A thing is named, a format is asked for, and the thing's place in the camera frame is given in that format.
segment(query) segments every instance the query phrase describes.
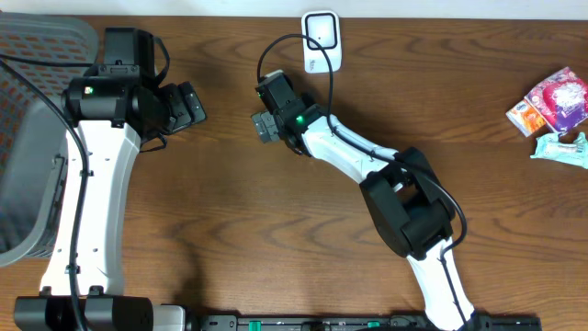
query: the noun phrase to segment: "wood grain surface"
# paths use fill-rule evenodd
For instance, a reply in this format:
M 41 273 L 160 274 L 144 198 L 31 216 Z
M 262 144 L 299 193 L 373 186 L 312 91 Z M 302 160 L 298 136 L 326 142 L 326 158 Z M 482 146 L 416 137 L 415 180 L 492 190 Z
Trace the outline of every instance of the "wood grain surface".
M 126 294 L 199 312 L 390 314 L 423 310 L 408 263 L 380 240 L 357 185 L 335 168 L 259 142 L 255 66 L 300 20 L 82 17 L 102 33 L 161 36 L 166 82 L 192 82 L 205 123 L 141 154 L 124 225 Z M 588 22 L 342 19 L 334 114 L 379 144 L 425 152 L 469 220 L 456 251 L 469 299 L 493 314 L 536 314 L 544 330 L 588 329 L 588 171 L 530 160 L 535 142 L 504 113 L 564 66 L 588 79 Z M 299 40 L 276 46 L 284 69 L 326 100 L 327 75 L 305 74 Z M 454 221 L 454 230 L 459 231 Z M 0 269 L 0 330 L 18 295 L 35 295 L 45 260 Z

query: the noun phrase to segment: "snack wrapper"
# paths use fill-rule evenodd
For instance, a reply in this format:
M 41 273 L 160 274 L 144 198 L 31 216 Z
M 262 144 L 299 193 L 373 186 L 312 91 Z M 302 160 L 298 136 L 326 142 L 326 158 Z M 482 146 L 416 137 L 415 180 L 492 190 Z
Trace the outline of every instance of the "snack wrapper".
M 537 149 L 531 158 L 558 161 L 588 169 L 588 141 L 584 132 L 580 132 L 573 143 L 560 143 L 557 133 L 548 133 L 537 138 Z
M 588 118 L 588 86 L 569 67 L 537 84 L 525 100 L 555 133 L 565 134 Z
M 506 117 L 525 137 L 530 136 L 545 125 L 545 120 L 543 120 L 539 112 L 526 100 L 517 103 L 506 113 Z

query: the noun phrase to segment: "power cord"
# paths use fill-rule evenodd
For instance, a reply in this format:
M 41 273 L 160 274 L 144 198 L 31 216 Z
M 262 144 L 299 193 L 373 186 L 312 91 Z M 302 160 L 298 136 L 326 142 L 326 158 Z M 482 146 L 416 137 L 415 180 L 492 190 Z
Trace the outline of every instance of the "power cord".
M 363 146 L 360 146 L 360 145 L 356 144 L 355 142 L 347 139 L 344 135 L 342 135 L 337 130 L 336 127 L 334 127 L 334 125 L 331 123 L 331 109 L 332 109 L 332 106 L 333 106 L 333 67 L 331 66 L 331 60 L 329 59 L 329 55 L 327 55 L 326 50 L 315 39 L 313 39 L 313 38 L 311 38 L 309 36 L 303 35 L 303 34 L 293 33 L 293 34 L 288 34 L 288 35 L 282 36 L 282 37 L 274 40 L 274 42 L 272 42 L 271 44 L 269 44 L 269 46 L 267 46 L 267 48 L 261 54 L 261 56 L 259 58 L 259 62 L 257 63 L 257 83 L 261 83 L 262 82 L 262 78 L 261 78 L 261 65 L 262 65 L 262 63 L 264 61 L 264 58 L 266 57 L 266 54 L 274 46 L 276 46 L 276 44 L 278 44 L 282 40 L 286 40 L 286 39 L 290 39 L 290 38 L 302 38 L 302 39 L 305 39 L 305 40 L 308 40 L 308 41 L 312 42 L 322 52 L 322 55 L 324 56 L 324 59 L 327 61 L 327 65 L 329 66 L 329 96 L 328 96 L 329 99 L 327 101 L 326 118 L 327 118 L 327 125 L 329 126 L 329 129 L 331 130 L 331 132 L 335 136 L 337 136 L 339 139 L 341 139 L 342 141 L 344 141 L 345 143 L 348 143 L 349 145 L 351 145 L 352 147 L 356 148 L 360 152 L 363 152 L 365 154 L 368 154 L 372 158 L 378 159 L 378 160 L 383 161 L 383 162 L 387 162 L 389 164 L 396 165 L 396 166 L 404 169 L 408 173 L 412 173 L 413 175 L 422 177 L 424 180 L 426 180 L 431 185 L 433 185 L 437 190 L 439 190 L 439 192 L 441 192 L 447 198 L 447 200 L 453 205 L 453 207 L 455 208 L 456 213 L 458 214 L 459 220 L 461 222 L 461 234 L 459 235 L 458 239 L 455 242 L 453 242 L 451 245 L 448 245 L 447 247 L 445 247 L 445 248 L 443 248 L 441 250 L 441 255 L 439 257 L 439 262 L 441 262 L 441 264 L 443 265 L 443 270 L 445 271 L 445 275 L 446 275 L 446 278 L 447 278 L 447 283 L 449 284 L 449 289 L 451 290 L 451 294 L 453 296 L 454 304 L 458 308 L 459 316 L 461 317 L 461 320 L 462 320 L 463 324 L 464 325 L 468 325 L 468 320 L 466 319 L 465 315 L 463 314 L 463 310 L 461 309 L 461 306 L 459 305 L 458 295 L 456 294 L 455 287 L 453 286 L 453 281 L 451 280 L 451 276 L 449 275 L 449 269 L 447 268 L 447 260 L 445 259 L 446 252 L 448 252 L 449 250 L 451 250 L 451 249 L 457 247 L 459 244 L 461 244 L 463 242 L 464 238 L 466 237 L 466 234 L 468 233 L 468 223 L 467 223 L 467 220 L 466 220 L 466 216 L 463 213 L 463 210 L 459 206 L 458 202 L 451 196 L 451 194 L 449 194 L 449 192 L 447 192 L 446 189 L 444 189 L 441 185 L 439 185 L 427 173 L 427 171 L 425 171 L 423 169 L 420 169 L 420 168 L 418 168 L 417 166 L 414 166 L 414 165 L 408 165 L 408 164 L 406 164 L 404 162 L 400 162 L 398 160 L 394 160 L 394 159 L 391 159 L 391 158 L 388 158 L 388 157 L 381 156 L 381 155 L 377 154 L 375 150 L 368 150 L 367 148 L 364 148 Z
M 164 54 L 164 58 L 165 58 L 165 67 L 164 67 L 164 69 L 162 69 L 162 71 L 157 76 L 155 76 L 155 83 L 157 85 L 160 85 L 163 82 L 163 80 L 165 79 L 165 77 L 167 76 L 167 71 L 169 70 L 170 58 L 169 58 L 169 53 L 167 52 L 167 49 L 164 46 L 164 41 L 161 40 L 161 38 L 154 37 L 154 36 L 153 36 L 153 41 L 162 50 L 162 53 Z
M 61 68 L 79 68 L 79 67 L 91 67 L 94 65 L 93 63 L 55 63 L 55 62 L 46 62 L 46 61 L 36 61 L 36 60 L 29 60 L 29 59 L 22 59 L 16 56 L 10 56 L 6 54 L 0 54 L 0 59 L 6 59 L 14 62 L 20 63 L 27 63 L 33 65 L 44 65 L 44 66 L 53 66 L 53 67 L 61 67 Z
M 6 55 L 0 55 L 0 58 L 7 59 Z M 10 57 L 12 61 L 22 62 L 22 63 L 33 63 L 38 65 L 52 65 L 52 66 L 60 66 L 57 64 L 63 64 L 64 66 L 72 66 L 72 63 L 51 63 L 46 64 L 44 62 L 38 61 L 31 61 L 26 59 L 19 59 Z M 73 315 L 75 316 L 75 321 L 78 325 L 78 328 L 82 331 L 86 331 L 87 327 L 85 325 L 85 317 L 82 314 L 82 308 L 80 306 L 80 298 L 78 297 L 78 289 L 77 289 L 77 272 L 78 266 L 76 263 L 77 258 L 77 241 L 78 235 L 80 233 L 80 223 L 82 221 L 82 209 L 84 208 L 84 199 L 85 199 L 85 189 L 87 187 L 88 182 L 88 154 L 85 151 L 84 145 L 80 140 L 80 137 L 75 132 L 74 127 L 70 124 L 67 119 L 63 116 L 60 109 L 51 101 L 43 92 L 41 92 L 34 84 L 30 83 L 27 78 L 23 77 L 19 74 L 16 70 L 12 69 L 8 64 L 4 61 L 0 61 L 0 66 L 7 71 L 9 74 L 13 75 L 20 83 L 24 86 L 28 87 L 37 97 L 41 99 L 45 103 L 45 105 L 53 111 L 55 116 L 59 119 L 59 121 L 63 124 L 65 129 L 72 135 L 73 141 L 77 146 L 77 149 L 80 153 L 80 158 L 82 160 L 82 172 L 80 173 L 81 182 L 80 182 L 80 192 L 77 198 L 77 204 L 75 207 L 75 216 L 73 217 L 73 228 L 72 228 L 72 241 L 70 242 L 70 255 L 69 255 L 69 264 L 67 265 L 66 271 L 69 273 L 70 278 L 70 291 L 72 293 L 72 309 Z M 84 63 L 78 64 L 77 66 L 86 66 Z

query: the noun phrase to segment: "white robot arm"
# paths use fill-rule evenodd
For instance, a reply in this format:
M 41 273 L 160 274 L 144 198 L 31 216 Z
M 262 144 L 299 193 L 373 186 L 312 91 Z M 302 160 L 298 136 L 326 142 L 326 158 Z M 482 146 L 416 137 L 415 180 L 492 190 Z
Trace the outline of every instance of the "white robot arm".
M 77 275 L 79 295 L 91 287 L 106 294 L 122 295 L 122 224 L 130 171 L 139 153 L 141 138 L 130 125 L 113 128 L 109 120 L 83 120 L 77 129 L 89 154 L 90 176 L 78 236 Z M 76 202 L 80 190 L 80 154 L 67 135 L 68 173 L 63 196 L 59 232 L 51 261 L 40 284 L 40 292 L 70 295 L 68 265 Z
M 293 93 L 288 79 L 281 72 L 269 74 L 266 80 L 259 85 L 257 91 L 267 108 L 271 109 L 271 111 L 258 113 L 252 117 L 262 141 L 277 141 L 278 138 L 281 138 L 297 154 L 306 154 L 335 166 L 360 186 L 367 182 L 371 174 L 383 171 L 389 166 L 389 163 L 378 160 L 355 146 L 360 146 L 363 150 L 374 151 L 375 154 L 391 160 L 394 160 L 395 155 L 398 154 L 398 151 L 394 149 L 381 147 L 350 131 L 335 115 L 330 115 L 333 128 L 345 138 L 345 141 L 333 134 L 326 116 L 320 112 L 317 105 L 309 101 L 307 97 L 298 98 Z M 403 185 L 401 181 L 394 182 L 392 192 L 401 190 Z M 362 192 L 366 197 L 365 188 L 362 188 Z M 374 199 L 381 200 L 383 198 L 384 196 L 380 194 Z M 441 211 L 441 217 L 447 217 L 445 210 L 437 208 L 436 211 Z M 409 260 L 423 292 L 425 312 L 429 320 L 441 330 L 457 330 L 462 327 L 464 325 L 463 319 L 454 300 L 443 265 L 439 260 L 442 249 L 451 244 L 451 236 L 430 238 L 426 250 L 421 254 L 414 254 L 410 249 L 399 253 L 395 249 L 396 245 L 390 244 L 390 241 L 396 240 L 396 238 L 392 238 L 390 230 L 380 227 L 376 220 L 374 222 L 378 232 L 390 245 L 390 248 Z M 474 307 L 463 291 L 450 250 L 445 253 L 445 259 L 459 307 L 468 321 L 474 312 Z

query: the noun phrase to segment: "green connector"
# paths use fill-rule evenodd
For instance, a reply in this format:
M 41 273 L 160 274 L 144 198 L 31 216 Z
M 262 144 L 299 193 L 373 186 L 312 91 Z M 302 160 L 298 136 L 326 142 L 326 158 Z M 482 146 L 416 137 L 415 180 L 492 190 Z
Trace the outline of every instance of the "green connector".
M 261 331 L 261 322 L 249 322 L 249 331 Z

